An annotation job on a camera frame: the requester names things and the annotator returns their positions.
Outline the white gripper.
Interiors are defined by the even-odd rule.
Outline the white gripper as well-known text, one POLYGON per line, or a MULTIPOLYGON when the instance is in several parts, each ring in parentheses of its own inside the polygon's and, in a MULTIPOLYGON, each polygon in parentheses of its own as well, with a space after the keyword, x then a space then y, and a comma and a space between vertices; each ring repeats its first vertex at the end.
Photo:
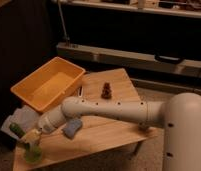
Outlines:
POLYGON ((57 107, 45 112, 38 120, 38 130, 30 130, 21 138, 21 141, 24 143, 34 144, 39 141, 41 132, 44 134, 50 134, 57 130, 65 122, 66 118, 63 115, 61 106, 58 105, 57 107))

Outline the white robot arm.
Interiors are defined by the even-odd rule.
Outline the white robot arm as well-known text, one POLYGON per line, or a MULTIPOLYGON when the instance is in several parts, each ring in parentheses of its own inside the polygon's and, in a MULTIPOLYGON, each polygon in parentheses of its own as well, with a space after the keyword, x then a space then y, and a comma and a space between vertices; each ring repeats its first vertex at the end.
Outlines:
POLYGON ((201 96, 180 93, 167 101, 88 101, 72 96, 46 112, 22 141, 35 143, 71 118, 99 116, 164 130, 162 171, 201 171, 201 96))

